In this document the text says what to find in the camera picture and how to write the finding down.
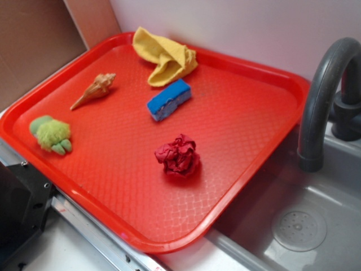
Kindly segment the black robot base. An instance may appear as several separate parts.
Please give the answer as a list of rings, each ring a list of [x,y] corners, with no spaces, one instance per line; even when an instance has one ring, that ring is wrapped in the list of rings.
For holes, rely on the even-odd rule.
[[[31,164],[1,164],[1,270],[44,231],[53,190]]]

